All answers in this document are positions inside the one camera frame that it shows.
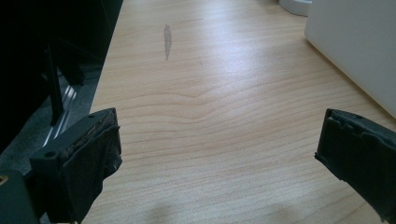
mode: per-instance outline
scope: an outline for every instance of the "table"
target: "table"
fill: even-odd
[[[124,0],[92,103],[117,108],[123,164],[84,223],[381,223],[314,153],[326,108],[396,121],[305,22],[275,0]]]

